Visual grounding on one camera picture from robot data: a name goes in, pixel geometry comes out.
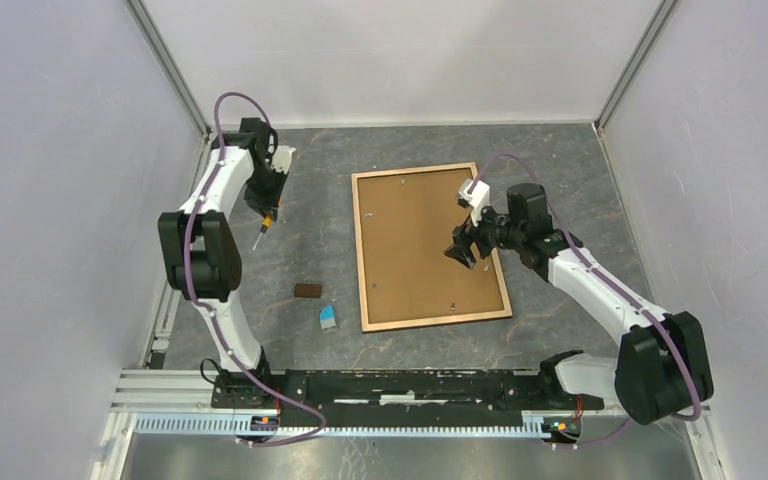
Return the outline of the orange handled screwdriver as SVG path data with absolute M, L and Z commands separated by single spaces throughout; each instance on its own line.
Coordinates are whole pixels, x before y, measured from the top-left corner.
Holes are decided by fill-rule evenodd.
M 271 226 L 275 223 L 277 219 L 277 212 L 272 211 L 267 213 L 260 224 L 258 235 L 256 237 L 256 240 L 254 241 L 251 250 L 256 251 L 259 244 L 261 243 L 262 239 L 265 237 L 266 233 L 269 231 Z

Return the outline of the black picture frame with photo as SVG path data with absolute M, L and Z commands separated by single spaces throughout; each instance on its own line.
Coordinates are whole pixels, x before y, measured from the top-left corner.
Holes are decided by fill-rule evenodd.
M 511 317 L 497 254 L 473 268 L 444 254 L 468 216 L 457 191 L 476 173 L 457 163 L 352 174 L 363 332 Z

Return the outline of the small brown wooden block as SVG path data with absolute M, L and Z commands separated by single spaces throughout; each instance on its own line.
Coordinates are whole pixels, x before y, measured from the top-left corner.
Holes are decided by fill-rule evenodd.
M 294 286 L 296 298 L 318 299 L 322 297 L 323 286 L 319 283 L 298 283 Z

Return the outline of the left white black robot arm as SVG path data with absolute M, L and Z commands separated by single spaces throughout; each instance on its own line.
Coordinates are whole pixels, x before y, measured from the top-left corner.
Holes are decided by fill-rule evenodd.
M 222 132 L 211 146 L 207 170 L 188 200 L 158 219 L 170 287 L 202 315 L 219 352 L 218 388 L 235 389 L 250 407 L 266 405 L 274 381 L 242 307 L 242 259 L 229 216 L 238 199 L 267 230 L 278 217 L 292 150 L 259 118 L 244 118 L 236 132 Z

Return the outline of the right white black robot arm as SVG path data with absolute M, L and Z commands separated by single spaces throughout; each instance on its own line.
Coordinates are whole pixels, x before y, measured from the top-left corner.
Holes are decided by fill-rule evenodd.
M 714 393 L 704 332 L 688 312 L 671 313 L 635 293 L 553 219 L 543 186 L 507 191 L 507 212 L 489 203 L 489 187 L 467 180 L 456 200 L 468 215 L 452 234 L 447 257 L 473 268 L 498 250 L 578 303 L 618 347 L 613 357 L 557 354 L 540 366 L 540 400 L 562 408 L 577 395 L 619 404 L 641 425 L 666 417 L 698 420 Z

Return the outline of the blue grey eraser block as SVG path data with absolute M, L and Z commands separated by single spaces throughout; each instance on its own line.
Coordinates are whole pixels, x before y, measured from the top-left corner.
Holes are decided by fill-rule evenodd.
M 321 309 L 319 325 L 323 332 L 332 332 L 337 329 L 336 316 L 332 305 L 326 305 Z

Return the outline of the left aluminium floor rail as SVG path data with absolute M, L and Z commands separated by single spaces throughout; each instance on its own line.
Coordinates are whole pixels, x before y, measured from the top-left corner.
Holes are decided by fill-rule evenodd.
M 158 218 L 157 227 L 161 245 L 162 276 L 161 288 L 153 310 L 150 328 L 145 341 L 145 355 L 142 367 L 146 369 L 161 369 L 174 327 L 178 304 L 181 299 L 180 282 L 176 279 L 176 271 L 183 268 L 183 249 L 186 244 L 186 208 L 191 207 L 192 195 L 199 185 L 209 160 L 210 139 L 207 134 L 201 139 L 198 151 L 197 165 L 190 193 L 185 201 L 175 209 L 162 212 Z

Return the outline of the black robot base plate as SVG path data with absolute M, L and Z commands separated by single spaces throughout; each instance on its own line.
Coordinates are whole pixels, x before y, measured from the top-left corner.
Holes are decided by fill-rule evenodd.
M 330 428 L 514 427 L 521 414 L 599 411 L 602 399 L 563 392 L 529 370 L 287 370 L 264 383 L 222 372 L 213 380 L 216 409 L 278 410 L 280 426 Z

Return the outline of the right aluminium corner post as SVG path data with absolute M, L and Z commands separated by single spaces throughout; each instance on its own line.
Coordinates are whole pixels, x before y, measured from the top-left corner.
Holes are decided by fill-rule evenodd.
M 658 3 L 653 15 L 648 21 L 642 35 L 618 76 L 617 81 L 611 89 L 600 113 L 593 122 L 594 129 L 599 136 L 604 134 L 607 125 L 617 112 L 627 91 L 637 77 L 640 69 L 643 67 L 648 55 L 655 46 L 678 4 L 678 0 L 661 0 Z

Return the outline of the aluminium corner post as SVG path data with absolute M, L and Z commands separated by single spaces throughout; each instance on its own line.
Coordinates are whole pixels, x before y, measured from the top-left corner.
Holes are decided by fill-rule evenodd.
M 653 15 L 648 21 L 642 35 L 618 76 L 617 81 L 611 89 L 600 113 L 593 122 L 594 129 L 599 136 L 604 134 L 607 125 L 617 112 L 627 91 L 637 77 L 640 69 L 643 67 L 648 55 L 655 46 L 678 4 L 678 0 L 661 0 L 658 3 Z
M 125 0 L 124 4 L 128 8 L 137 28 L 152 51 L 191 123 L 202 136 L 208 136 L 212 128 L 209 126 L 194 94 L 189 88 L 147 4 L 143 0 Z

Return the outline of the aluminium front rail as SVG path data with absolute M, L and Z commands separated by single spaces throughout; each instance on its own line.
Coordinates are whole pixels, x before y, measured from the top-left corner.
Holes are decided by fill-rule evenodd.
M 214 387 L 204 381 L 197 371 L 126 370 L 123 371 L 111 403 L 112 412 L 209 412 Z M 369 399 L 350 394 L 337 399 L 338 404 L 384 405 L 442 404 L 447 397 L 434 399 L 414 390 L 384 393 L 373 390 Z

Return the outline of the left aluminium corner post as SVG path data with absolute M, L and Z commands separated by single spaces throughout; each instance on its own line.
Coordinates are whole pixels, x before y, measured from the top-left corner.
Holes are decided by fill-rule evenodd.
M 208 136 L 212 128 L 209 126 L 194 94 L 189 88 L 147 4 L 143 0 L 125 0 L 124 4 L 128 8 L 137 28 L 152 51 L 191 123 L 202 136 Z

